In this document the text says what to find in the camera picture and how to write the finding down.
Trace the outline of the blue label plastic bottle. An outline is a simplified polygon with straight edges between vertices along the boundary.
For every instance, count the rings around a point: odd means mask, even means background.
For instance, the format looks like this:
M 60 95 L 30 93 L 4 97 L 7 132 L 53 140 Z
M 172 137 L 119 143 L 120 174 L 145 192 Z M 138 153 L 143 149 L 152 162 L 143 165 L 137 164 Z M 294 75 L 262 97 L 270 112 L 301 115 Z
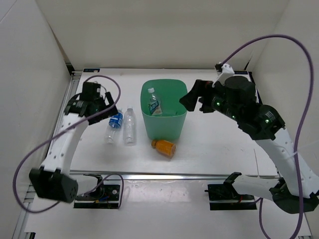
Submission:
M 106 133 L 105 133 L 105 142 L 107 144 L 116 144 L 118 137 L 120 135 L 121 127 L 123 122 L 123 110 L 118 108 L 118 113 L 110 117 Z

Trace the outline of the white orange label bottle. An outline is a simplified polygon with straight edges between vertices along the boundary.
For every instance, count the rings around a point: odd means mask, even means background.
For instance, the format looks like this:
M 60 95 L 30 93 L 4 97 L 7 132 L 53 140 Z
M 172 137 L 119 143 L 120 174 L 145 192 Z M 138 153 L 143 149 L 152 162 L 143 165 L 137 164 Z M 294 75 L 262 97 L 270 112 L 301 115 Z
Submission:
M 162 116 L 161 100 L 155 93 L 154 88 L 148 88 L 149 101 L 148 108 L 151 116 Z

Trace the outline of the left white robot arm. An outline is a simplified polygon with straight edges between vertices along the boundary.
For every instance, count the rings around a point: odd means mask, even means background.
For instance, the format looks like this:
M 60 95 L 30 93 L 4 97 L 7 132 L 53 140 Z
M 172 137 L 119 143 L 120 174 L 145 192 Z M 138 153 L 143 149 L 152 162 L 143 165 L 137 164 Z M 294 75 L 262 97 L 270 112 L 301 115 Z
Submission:
M 85 82 L 82 92 L 67 103 L 59 133 L 41 166 L 31 169 L 29 179 L 40 198 L 71 203 L 78 183 L 69 176 L 71 161 L 85 129 L 117 114 L 110 92 L 101 95 L 101 84 Z

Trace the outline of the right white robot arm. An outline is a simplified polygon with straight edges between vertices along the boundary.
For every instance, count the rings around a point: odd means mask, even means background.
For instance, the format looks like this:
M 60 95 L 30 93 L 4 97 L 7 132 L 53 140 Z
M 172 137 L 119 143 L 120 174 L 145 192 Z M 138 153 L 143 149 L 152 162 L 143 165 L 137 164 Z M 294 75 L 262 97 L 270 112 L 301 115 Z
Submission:
M 237 122 L 238 128 L 249 135 L 273 161 L 279 179 L 263 179 L 234 172 L 213 193 L 216 200 L 236 199 L 252 195 L 273 201 L 289 214 L 300 211 L 302 192 L 303 212 L 314 211 L 319 205 L 319 178 L 299 156 L 301 182 L 298 182 L 294 146 L 285 122 L 269 105 L 256 101 L 256 87 L 243 76 L 232 76 L 225 83 L 196 80 L 192 89 L 179 102 L 187 111 L 195 110 L 197 102 L 203 113 L 219 112 Z

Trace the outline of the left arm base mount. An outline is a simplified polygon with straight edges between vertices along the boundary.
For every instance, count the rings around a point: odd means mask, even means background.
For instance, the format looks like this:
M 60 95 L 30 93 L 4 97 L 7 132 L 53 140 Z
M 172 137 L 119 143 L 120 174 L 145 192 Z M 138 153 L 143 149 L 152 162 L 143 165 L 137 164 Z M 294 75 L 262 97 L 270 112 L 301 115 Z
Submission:
M 84 174 L 97 179 L 96 186 L 76 196 L 74 209 L 119 209 L 124 193 L 124 179 L 120 174 Z

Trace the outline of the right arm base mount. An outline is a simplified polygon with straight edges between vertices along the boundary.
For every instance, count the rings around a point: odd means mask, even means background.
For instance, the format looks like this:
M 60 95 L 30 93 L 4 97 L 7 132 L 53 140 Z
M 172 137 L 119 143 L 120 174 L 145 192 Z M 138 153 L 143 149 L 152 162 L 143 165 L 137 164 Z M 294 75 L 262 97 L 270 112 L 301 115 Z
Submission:
M 211 211 L 242 211 L 256 210 L 256 200 L 254 196 L 239 194 L 232 184 L 242 174 L 234 172 L 226 178 L 222 184 L 208 184 L 204 190 L 208 194 Z

